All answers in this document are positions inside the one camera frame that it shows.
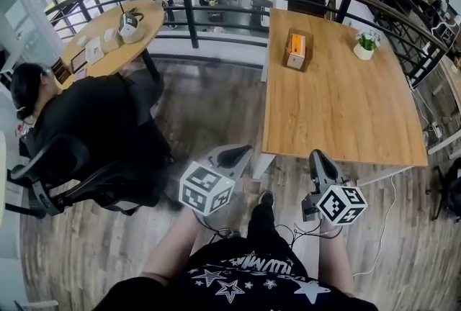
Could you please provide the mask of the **round wooden table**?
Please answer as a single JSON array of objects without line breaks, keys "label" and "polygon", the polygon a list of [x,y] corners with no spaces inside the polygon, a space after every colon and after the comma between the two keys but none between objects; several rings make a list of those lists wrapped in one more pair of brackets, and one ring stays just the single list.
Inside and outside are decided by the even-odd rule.
[{"label": "round wooden table", "polygon": [[[134,44],[124,44],[120,48],[106,54],[95,64],[86,66],[87,76],[106,76],[117,73],[124,66],[141,56],[143,60],[151,61],[148,46],[164,24],[164,10],[161,3],[151,0],[134,0],[124,4],[126,10],[136,8],[144,15],[140,21],[140,28],[144,30],[143,38]],[[100,14],[84,25],[70,42],[66,44],[61,53],[61,60],[67,68],[71,67],[71,60],[82,51],[77,45],[78,40],[86,36],[89,39],[103,36],[105,30],[117,28],[120,23],[121,9],[113,7]]]}]

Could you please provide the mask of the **wooden desk white legs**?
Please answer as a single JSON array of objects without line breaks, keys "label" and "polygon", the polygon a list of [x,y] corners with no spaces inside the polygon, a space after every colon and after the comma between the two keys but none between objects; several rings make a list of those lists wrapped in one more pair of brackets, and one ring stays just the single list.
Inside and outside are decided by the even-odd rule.
[{"label": "wooden desk white legs", "polygon": [[[432,91],[432,95],[436,96],[444,88],[445,85],[448,85],[453,94],[453,97],[455,98],[455,103],[457,106],[455,115],[459,115],[461,117],[461,70],[459,70],[447,56],[444,56],[440,60],[437,68],[442,70],[443,77],[437,87]],[[454,132],[449,137],[428,149],[427,153],[429,156],[431,156],[458,140],[461,140],[461,127],[457,132]]]}]

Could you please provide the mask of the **person's black trouser leg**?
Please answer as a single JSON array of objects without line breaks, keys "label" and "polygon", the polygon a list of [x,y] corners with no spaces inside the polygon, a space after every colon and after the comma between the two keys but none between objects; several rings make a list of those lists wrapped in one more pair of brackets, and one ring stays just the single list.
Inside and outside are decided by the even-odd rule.
[{"label": "person's black trouser leg", "polygon": [[268,202],[257,204],[251,213],[247,238],[253,242],[267,242],[278,236],[272,204]]}]

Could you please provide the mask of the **person's black star-print shirt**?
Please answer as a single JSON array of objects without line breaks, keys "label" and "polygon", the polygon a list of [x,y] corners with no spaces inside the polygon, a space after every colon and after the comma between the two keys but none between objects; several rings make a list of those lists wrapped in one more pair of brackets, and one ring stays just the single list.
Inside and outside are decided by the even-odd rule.
[{"label": "person's black star-print shirt", "polygon": [[288,246],[257,251],[245,238],[194,253],[164,286],[138,276],[116,283],[93,311],[378,311],[308,276]]}]

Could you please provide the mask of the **white frame with dark panel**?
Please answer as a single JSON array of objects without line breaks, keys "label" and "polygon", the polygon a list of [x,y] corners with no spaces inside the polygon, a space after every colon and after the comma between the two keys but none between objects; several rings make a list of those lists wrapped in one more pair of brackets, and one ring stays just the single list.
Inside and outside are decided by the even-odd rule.
[{"label": "white frame with dark panel", "polygon": [[44,309],[55,309],[59,307],[57,300],[46,300],[41,302],[18,302],[14,301],[17,311],[38,311]]}]

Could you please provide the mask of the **person's left forearm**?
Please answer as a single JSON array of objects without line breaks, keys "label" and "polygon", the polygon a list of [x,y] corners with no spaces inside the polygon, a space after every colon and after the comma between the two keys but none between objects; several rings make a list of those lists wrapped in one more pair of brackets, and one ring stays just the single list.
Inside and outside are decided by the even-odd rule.
[{"label": "person's left forearm", "polygon": [[184,208],[148,256],[140,275],[166,286],[184,270],[201,230],[194,212]]}]

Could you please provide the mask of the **potted plant in white pot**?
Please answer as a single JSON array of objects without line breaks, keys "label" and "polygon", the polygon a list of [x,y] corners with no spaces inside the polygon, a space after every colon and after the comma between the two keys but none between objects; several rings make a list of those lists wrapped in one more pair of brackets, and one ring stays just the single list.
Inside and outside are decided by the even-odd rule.
[{"label": "potted plant in white pot", "polygon": [[360,30],[356,34],[356,45],[354,46],[354,54],[360,60],[370,60],[376,48],[380,46],[381,36],[373,30]]}]

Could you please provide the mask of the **rectangular wooden table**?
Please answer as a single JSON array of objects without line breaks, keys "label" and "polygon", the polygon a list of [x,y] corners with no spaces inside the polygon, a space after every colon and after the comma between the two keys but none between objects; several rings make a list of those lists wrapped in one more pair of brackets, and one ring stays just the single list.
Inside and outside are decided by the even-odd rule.
[{"label": "rectangular wooden table", "polygon": [[305,72],[284,67],[273,55],[267,75],[255,179],[275,156],[306,158],[315,149],[335,161],[383,166],[358,179],[360,186],[427,166],[418,112],[393,55],[381,53],[369,61],[352,53],[338,60],[322,56]]}]

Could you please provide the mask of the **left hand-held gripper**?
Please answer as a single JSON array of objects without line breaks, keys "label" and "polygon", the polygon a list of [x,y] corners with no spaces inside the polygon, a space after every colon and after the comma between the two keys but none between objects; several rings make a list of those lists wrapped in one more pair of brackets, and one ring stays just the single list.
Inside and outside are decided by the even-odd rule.
[{"label": "left hand-held gripper", "polygon": [[179,201],[203,216],[227,203],[252,157],[252,147],[214,148],[201,161],[192,161],[180,178]]}]

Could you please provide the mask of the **white round table black base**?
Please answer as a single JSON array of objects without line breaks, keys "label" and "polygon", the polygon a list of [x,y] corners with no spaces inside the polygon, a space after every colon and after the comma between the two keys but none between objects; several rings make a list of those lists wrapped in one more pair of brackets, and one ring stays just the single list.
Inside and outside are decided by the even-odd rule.
[{"label": "white round table black base", "polygon": [[3,220],[6,204],[6,177],[6,139],[4,133],[0,130],[0,225]]}]

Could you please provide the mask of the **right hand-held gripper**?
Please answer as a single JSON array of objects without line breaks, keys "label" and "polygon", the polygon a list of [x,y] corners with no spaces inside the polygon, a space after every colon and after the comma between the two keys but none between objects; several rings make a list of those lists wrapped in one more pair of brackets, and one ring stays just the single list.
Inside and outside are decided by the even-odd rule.
[{"label": "right hand-held gripper", "polygon": [[367,202],[359,187],[344,184],[344,174],[339,165],[321,150],[309,156],[310,177],[319,189],[307,194],[301,202],[303,222],[322,217],[331,225],[350,225],[366,209]]}]

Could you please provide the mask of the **dark framed tablet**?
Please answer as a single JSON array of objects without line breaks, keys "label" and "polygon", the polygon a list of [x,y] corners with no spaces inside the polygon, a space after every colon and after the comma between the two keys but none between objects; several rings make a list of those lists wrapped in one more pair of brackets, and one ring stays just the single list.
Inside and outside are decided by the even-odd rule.
[{"label": "dark framed tablet", "polygon": [[87,64],[86,50],[82,49],[78,54],[76,54],[71,59],[71,71],[72,71],[72,73],[77,73],[86,64]]}]

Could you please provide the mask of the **black metal railing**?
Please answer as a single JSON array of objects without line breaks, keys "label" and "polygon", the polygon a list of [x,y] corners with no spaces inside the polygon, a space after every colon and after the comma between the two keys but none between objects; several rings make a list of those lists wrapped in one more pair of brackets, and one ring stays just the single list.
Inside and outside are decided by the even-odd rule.
[{"label": "black metal railing", "polygon": [[[123,7],[132,0],[97,1],[85,6],[85,0],[65,0],[45,10],[50,23],[57,23],[80,14],[80,25],[90,20],[90,11],[103,13],[110,4]],[[346,19],[363,24],[363,34],[377,35],[380,42],[388,41],[412,86],[419,85],[439,61],[450,51],[452,44],[429,29],[428,19],[418,14],[421,24],[412,22],[402,6],[393,8],[385,0],[181,0],[165,9],[164,25],[187,27],[185,36],[196,45],[198,33],[207,27],[239,30],[242,45],[254,46],[253,37],[269,32],[269,12],[276,1],[283,1],[291,12],[308,14],[337,23]]]}]

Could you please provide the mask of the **orange and white box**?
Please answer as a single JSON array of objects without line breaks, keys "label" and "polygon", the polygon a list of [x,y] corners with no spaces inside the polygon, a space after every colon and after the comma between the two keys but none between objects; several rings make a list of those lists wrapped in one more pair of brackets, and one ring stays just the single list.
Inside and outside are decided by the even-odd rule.
[{"label": "orange and white box", "polygon": [[305,62],[305,36],[291,34],[290,51],[288,54],[287,65],[290,68],[300,70]]}]

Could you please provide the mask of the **brown transparent container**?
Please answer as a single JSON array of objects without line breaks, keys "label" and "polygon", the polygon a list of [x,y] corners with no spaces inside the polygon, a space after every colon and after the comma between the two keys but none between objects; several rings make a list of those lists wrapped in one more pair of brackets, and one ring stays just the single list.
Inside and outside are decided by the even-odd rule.
[{"label": "brown transparent container", "polygon": [[[291,34],[299,34],[299,35],[304,35],[305,36],[305,62],[303,64],[303,67],[300,70],[290,68],[287,65],[287,60],[288,60],[288,54],[290,51],[290,41],[291,41]],[[288,32],[287,36],[287,43],[285,47],[285,66],[287,68],[290,68],[292,70],[300,71],[300,72],[305,72],[307,70],[308,65],[310,64],[312,58],[313,58],[313,35],[309,32],[302,31],[302,30],[297,30],[297,29],[290,29]]]}]

